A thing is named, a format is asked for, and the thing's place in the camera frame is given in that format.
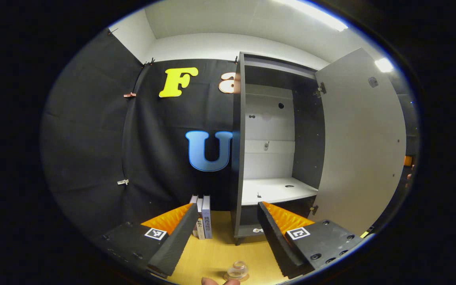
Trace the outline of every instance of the orange foam pad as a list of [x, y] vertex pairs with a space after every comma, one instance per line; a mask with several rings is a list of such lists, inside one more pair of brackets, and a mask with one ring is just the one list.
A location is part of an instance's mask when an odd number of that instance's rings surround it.
[[267, 202], [263, 202], [263, 204], [265, 205], [266, 209], [268, 209], [270, 215], [272, 215], [272, 218], [274, 219], [283, 235], [286, 234], [286, 231], [314, 224], [313, 221], [281, 207], [277, 207]]
[[143, 222], [141, 225], [166, 231], [168, 235], [171, 235], [175, 230], [175, 227], [177, 227], [179, 222], [182, 220], [182, 217], [184, 217], [188, 209], [190, 209], [191, 205], [193, 205], [193, 203], [175, 208], [172, 211], [168, 211], [158, 215], [157, 217], [151, 218], [150, 220]]

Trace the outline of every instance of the glass jar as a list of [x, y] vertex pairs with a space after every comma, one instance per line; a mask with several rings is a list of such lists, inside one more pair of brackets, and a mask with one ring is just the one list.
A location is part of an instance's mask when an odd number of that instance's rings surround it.
[[236, 261], [233, 266], [228, 269], [228, 278], [230, 279], [242, 279], [246, 277], [249, 272], [249, 268], [243, 261]]

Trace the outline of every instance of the white book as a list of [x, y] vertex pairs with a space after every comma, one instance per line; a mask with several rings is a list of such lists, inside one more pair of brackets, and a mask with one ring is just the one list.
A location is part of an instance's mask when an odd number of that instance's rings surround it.
[[212, 238], [212, 222], [210, 220], [210, 196], [203, 196], [201, 216], [203, 218], [203, 230], [205, 232], [205, 238]]
[[203, 218], [201, 216], [201, 206], [203, 205], [203, 199], [198, 198], [197, 206], [198, 206], [198, 221], [197, 221], [197, 230], [198, 230], [198, 238], [205, 239], [205, 233], [203, 231]]
[[[198, 195], [192, 195], [191, 196], [191, 200], [190, 200], [190, 204], [191, 203], [196, 203], [198, 201]], [[198, 229], [196, 227], [196, 224], [195, 224], [195, 227], [193, 229], [193, 235], [198, 237]]]

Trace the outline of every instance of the wooden table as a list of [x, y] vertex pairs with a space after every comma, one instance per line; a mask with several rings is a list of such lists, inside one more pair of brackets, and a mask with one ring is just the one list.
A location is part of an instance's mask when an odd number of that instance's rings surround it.
[[190, 236], [184, 252], [168, 281], [183, 285], [200, 285], [202, 277], [225, 282], [223, 274], [237, 260], [249, 268], [249, 279], [243, 285], [277, 284], [288, 280], [266, 241], [265, 235], [246, 238], [235, 246], [229, 211], [212, 211], [212, 239], [199, 240]]

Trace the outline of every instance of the cabinet door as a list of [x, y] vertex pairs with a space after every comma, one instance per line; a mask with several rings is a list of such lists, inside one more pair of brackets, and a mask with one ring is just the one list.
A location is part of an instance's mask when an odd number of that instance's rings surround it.
[[232, 138], [232, 190], [230, 192], [230, 212], [235, 236], [239, 235], [242, 185], [244, 180], [244, 143], [246, 132], [246, 81], [244, 54], [239, 54], [235, 72], [233, 92], [233, 138]]
[[388, 76], [363, 49], [315, 76], [326, 89], [325, 159], [312, 220], [332, 220], [361, 235], [388, 205], [402, 173], [402, 108]]

